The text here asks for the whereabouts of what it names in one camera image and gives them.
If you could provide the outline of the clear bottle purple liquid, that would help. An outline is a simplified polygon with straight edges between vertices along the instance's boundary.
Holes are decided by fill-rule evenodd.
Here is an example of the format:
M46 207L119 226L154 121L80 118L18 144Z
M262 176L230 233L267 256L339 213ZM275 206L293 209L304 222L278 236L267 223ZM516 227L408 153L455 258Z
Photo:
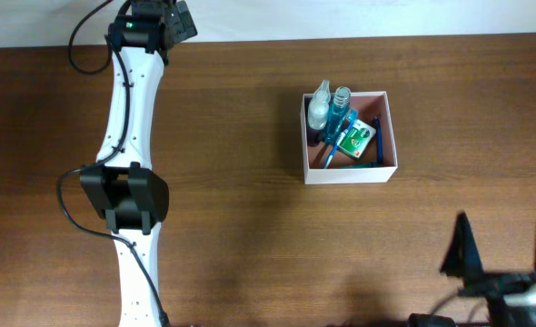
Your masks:
M321 141L324 127L328 121L330 99L330 81L323 80L313 93L307 110L307 143L309 146L316 146Z

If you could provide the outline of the blue disposable razor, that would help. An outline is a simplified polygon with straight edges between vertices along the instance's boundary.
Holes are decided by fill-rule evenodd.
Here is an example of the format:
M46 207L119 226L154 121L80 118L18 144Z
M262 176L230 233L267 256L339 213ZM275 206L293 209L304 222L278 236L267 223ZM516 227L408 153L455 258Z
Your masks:
M383 166L382 126L380 118L381 117L379 115L373 118L376 129L376 166Z

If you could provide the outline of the green white soap bar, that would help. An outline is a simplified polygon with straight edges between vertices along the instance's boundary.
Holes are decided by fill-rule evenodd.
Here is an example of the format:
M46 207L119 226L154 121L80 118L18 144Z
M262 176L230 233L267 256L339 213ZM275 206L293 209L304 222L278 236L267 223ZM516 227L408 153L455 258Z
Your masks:
M374 127L356 119L351 129L344 135L338 145L338 150L346 156L357 160L363 155L375 135L376 129Z

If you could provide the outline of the blue mouthwash bottle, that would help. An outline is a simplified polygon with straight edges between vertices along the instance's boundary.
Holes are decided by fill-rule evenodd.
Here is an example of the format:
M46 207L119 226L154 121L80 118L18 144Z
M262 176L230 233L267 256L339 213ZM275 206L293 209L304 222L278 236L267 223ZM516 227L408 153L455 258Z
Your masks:
M335 91L333 101L328 112L327 125L323 131L323 140L327 144L334 144L340 133L342 124L350 110L351 90L341 86Z

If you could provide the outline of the blue white toothbrush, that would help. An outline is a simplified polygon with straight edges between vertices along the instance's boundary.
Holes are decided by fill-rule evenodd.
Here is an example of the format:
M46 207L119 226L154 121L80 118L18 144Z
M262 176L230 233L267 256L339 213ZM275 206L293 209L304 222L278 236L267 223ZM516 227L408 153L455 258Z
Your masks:
M347 125L346 127L340 132L340 134L338 135L336 141L335 141L335 144L331 150L331 152L329 153L329 155L327 156L327 159L325 161L325 164L324 164L324 169L327 169L329 167L329 165L331 164L332 160L333 160L333 157L334 155L336 154L340 144L342 143L342 140L346 137L346 135L350 132L350 130L352 129L355 121L357 120L357 117L358 117L358 112L354 109L354 108L351 108L348 112L348 114L346 115L345 117L345 121L347 122Z

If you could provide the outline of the green red toothpaste tube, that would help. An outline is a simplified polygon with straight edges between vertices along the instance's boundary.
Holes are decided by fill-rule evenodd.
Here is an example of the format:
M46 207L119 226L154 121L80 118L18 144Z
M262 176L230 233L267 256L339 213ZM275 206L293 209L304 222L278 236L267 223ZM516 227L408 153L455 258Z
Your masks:
M381 167L381 165L376 162L369 162L369 163L358 163L358 164L347 165L339 169L369 169L369 168L377 168L377 167Z

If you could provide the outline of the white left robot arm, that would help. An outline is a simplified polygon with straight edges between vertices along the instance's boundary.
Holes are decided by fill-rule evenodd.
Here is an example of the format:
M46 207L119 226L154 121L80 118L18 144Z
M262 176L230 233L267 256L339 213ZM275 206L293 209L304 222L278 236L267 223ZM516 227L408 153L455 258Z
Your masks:
M197 34L184 1L126 1L109 24L107 66L114 73L104 140L95 163L74 170L114 243L122 326L167 326L158 285L158 239L169 187L153 171L154 103L169 51Z

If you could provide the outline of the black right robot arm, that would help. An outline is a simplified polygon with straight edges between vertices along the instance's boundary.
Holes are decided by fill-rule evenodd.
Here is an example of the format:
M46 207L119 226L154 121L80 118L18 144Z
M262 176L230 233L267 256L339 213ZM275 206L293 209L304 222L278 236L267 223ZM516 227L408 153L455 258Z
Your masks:
M530 272L486 272L467 214L457 215L452 240L440 273L462 280L462 287L438 302L429 313L412 313L406 321L413 327L459 327L454 319L438 311L455 298L482 298L486 301L485 326L536 327L536 247Z

